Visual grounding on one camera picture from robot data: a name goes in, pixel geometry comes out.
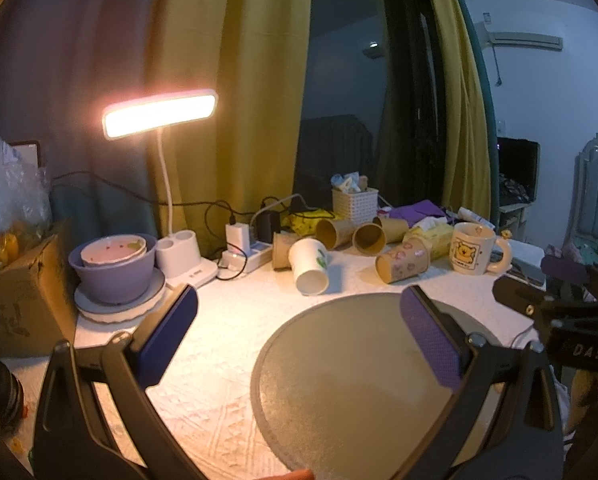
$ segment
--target transparent plastic bag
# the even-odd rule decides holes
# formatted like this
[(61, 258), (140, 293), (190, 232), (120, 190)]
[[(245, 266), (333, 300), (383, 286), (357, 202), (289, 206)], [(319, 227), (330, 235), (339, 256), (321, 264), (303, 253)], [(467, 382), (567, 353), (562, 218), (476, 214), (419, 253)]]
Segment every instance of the transparent plastic bag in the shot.
[(0, 138), (0, 268), (37, 245), (50, 226), (45, 170)]

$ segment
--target stack of dishes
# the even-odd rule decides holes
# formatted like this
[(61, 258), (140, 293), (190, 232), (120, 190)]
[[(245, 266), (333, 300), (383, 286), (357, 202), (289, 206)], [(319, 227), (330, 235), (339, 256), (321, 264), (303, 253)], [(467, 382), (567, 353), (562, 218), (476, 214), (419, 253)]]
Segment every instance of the stack of dishes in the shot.
[(80, 312), (96, 322), (121, 322), (159, 303), (165, 277), (154, 266), (156, 238), (116, 235), (75, 248), (68, 262), (81, 279), (74, 293)]

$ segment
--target white lamp base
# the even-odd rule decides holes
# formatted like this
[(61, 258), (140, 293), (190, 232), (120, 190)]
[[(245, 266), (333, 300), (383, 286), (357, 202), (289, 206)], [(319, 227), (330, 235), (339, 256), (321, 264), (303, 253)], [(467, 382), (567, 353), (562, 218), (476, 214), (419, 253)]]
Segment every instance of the white lamp base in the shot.
[(219, 272), (219, 267), (216, 263), (201, 258), (201, 263), (192, 269), (187, 270), (179, 276), (169, 278), (166, 280), (168, 286), (176, 287), (181, 283), (187, 283), (194, 288), (199, 288), (202, 285), (210, 282)]
[(199, 288), (219, 272), (216, 263), (202, 258), (194, 231), (184, 230), (157, 242), (157, 267), (162, 270), (168, 286), (181, 283)]

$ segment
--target window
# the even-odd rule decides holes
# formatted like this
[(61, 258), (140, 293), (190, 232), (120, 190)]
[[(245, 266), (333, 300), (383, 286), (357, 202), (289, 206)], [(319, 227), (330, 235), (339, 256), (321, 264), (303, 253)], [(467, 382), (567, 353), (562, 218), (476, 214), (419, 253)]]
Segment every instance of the window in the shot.
[(429, 0), (312, 0), (294, 192), (359, 171), (393, 205), (441, 198), (443, 70)]

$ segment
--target white wall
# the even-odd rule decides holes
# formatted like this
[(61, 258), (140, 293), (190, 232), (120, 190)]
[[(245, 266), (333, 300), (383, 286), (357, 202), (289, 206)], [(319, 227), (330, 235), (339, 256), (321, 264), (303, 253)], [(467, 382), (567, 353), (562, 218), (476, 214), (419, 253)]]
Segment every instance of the white wall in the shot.
[(492, 50), (483, 50), (496, 118), (506, 122), (506, 136), (541, 145), (538, 196), (525, 232), (527, 241), (540, 247), (560, 246), (572, 203), (575, 157), (598, 132), (598, 12), (553, 0), (466, 3), (474, 22), (481, 22), (484, 12), (490, 13), (493, 25), (511, 13), (537, 12), (541, 21), (554, 19), (563, 33), (562, 52), (498, 47), (503, 80), (499, 87)]
[(386, 88), (385, 59), (362, 50), (381, 43), (378, 16), (351, 23), (310, 40), (301, 119), (353, 114), (377, 134)]

